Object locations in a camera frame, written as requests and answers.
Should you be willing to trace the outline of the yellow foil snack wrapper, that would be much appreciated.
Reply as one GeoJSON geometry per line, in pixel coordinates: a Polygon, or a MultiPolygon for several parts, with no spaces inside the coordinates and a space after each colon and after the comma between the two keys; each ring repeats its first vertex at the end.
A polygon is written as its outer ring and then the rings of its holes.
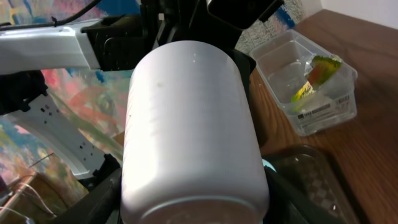
{"type": "Polygon", "coordinates": [[[291,102],[296,102],[308,95],[315,93],[327,82],[342,66],[343,61],[338,56],[324,57],[314,55],[306,62],[304,77],[307,82],[291,97],[291,102]]]}

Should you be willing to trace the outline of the light blue bowl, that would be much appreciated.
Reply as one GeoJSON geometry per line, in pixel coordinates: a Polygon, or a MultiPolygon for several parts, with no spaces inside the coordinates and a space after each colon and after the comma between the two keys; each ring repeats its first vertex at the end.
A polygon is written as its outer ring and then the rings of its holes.
{"type": "Polygon", "coordinates": [[[262,159],[262,164],[263,164],[264,168],[269,168],[269,169],[273,170],[274,172],[276,172],[275,167],[269,161],[262,159]]]}

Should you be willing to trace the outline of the pink cup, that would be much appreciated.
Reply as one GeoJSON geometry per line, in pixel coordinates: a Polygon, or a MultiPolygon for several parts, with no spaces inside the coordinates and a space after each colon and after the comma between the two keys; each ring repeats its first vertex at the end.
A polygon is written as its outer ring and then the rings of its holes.
{"type": "Polygon", "coordinates": [[[269,191],[241,74],[203,42],[147,54],[130,81],[124,223],[260,223],[269,191]]]}

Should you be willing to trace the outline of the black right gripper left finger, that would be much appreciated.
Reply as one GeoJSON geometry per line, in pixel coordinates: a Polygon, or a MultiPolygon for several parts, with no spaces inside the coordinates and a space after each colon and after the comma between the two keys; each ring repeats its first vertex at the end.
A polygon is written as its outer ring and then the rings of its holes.
{"type": "Polygon", "coordinates": [[[120,207],[122,169],[116,169],[72,208],[52,220],[52,224],[102,224],[120,207]]]}

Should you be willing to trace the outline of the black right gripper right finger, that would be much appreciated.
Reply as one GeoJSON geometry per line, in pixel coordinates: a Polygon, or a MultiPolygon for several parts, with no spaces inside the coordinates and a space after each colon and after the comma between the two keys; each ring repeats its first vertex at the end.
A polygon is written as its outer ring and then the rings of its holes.
{"type": "Polygon", "coordinates": [[[270,167],[264,170],[270,195],[265,224],[344,224],[344,221],[317,207],[270,167]]]}

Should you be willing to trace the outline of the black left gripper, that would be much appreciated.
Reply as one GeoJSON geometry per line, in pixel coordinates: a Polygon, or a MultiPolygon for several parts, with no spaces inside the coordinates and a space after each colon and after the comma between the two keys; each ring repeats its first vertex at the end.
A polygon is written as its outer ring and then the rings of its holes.
{"type": "Polygon", "coordinates": [[[227,53],[249,92],[256,63],[235,46],[243,30],[268,20],[283,0],[142,1],[139,15],[109,16],[82,28],[102,71],[132,70],[151,50],[171,42],[195,40],[227,53]]]}

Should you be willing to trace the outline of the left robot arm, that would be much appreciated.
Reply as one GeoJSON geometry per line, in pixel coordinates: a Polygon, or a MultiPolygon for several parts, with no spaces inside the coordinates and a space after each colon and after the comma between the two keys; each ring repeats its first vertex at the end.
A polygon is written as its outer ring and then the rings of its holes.
{"type": "Polygon", "coordinates": [[[1,114],[51,146],[82,184],[101,182],[119,163],[90,143],[47,92],[44,70],[131,70],[151,50],[178,40],[214,45],[238,60],[244,29],[266,21],[282,0],[146,0],[140,13],[82,21],[96,6],[49,22],[1,24],[1,114]]]}

